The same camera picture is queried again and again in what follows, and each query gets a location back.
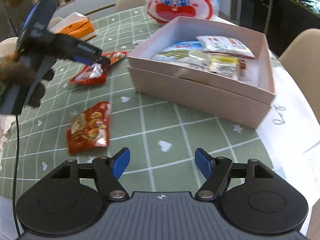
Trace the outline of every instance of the metal screw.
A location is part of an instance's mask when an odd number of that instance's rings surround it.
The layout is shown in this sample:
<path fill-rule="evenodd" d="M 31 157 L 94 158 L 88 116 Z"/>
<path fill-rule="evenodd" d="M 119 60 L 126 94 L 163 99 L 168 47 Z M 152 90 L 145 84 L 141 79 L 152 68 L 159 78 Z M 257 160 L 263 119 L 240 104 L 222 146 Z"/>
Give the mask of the metal screw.
<path fill-rule="evenodd" d="M 110 196 L 115 199 L 120 199 L 125 197 L 125 192 L 122 190 L 111 191 Z"/>
<path fill-rule="evenodd" d="M 210 190 L 201 190 L 198 192 L 198 196 L 200 198 L 212 198 L 213 197 L 213 192 Z"/>

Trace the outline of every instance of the plush toy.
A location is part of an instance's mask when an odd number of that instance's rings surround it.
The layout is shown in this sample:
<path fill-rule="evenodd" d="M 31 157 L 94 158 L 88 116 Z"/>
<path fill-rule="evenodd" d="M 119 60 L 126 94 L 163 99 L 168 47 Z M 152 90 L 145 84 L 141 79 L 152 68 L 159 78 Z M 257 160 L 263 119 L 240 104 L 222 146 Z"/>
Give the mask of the plush toy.
<path fill-rule="evenodd" d="M 147 12 L 159 23 L 177 16 L 210 19 L 217 14 L 215 0 L 149 0 Z"/>

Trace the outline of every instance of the crumpled paper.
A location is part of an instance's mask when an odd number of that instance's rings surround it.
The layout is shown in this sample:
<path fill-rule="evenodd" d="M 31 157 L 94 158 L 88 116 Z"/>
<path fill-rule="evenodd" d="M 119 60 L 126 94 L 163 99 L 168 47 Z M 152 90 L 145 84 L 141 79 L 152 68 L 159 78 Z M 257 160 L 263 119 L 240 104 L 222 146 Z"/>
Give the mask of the crumpled paper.
<path fill-rule="evenodd" d="M 16 121 L 14 115 L 3 115 L 0 114 L 0 150 L 3 151 L 4 143 L 9 139 L 10 134 L 8 133 L 13 122 Z"/>

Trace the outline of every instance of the red snack bag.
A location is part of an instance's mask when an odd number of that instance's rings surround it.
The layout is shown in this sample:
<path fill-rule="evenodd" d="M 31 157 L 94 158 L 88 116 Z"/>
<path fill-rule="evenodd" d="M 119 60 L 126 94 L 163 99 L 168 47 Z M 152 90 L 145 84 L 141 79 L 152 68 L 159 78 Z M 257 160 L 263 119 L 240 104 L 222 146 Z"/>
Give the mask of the red snack bag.
<path fill-rule="evenodd" d="M 109 103 L 97 103 L 79 114 L 67 131 L 69 154 L 109 146 Z"/>
<path fill-rule="evenodd" d="M 103 85 L 107 80 L 107 70 L 98 63 L 85 65 L 84 68 L 69 83 L 81 85 Z"/>
<path fill-rule="evenodd" d="M 101 55 L 110 59 L 110 61 L 111 61 L 110 66 L 112 66 L 113 64 L 115 64 L 118 61 L 120 61 L 121 59 L 123 59 L 125 57 L 125 55 L 127 55 L 127 52 L 126 51 L 120 51 L 120 52 L 113 51 L 110 53 L 102 53 Z"/>

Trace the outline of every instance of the pink box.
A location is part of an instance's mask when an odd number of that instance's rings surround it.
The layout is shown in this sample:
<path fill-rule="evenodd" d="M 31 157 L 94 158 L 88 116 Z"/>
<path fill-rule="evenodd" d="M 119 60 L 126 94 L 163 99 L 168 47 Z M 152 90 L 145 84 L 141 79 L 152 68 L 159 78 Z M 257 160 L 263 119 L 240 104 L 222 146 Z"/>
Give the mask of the pink box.
<path fill-rule="evenodd" d="M 236 38 L 256 59 L 245 59 L 246 76 L 233 80 L 214 73 L 151 60 L 177 41 L 199 35 Z M 275 97 L 266 37 L 243 27 L 198 18 L 177 17 L 129 55 L 129 71 L 138 92 L 163 98 L 230 121 L 257 128 Z"/>

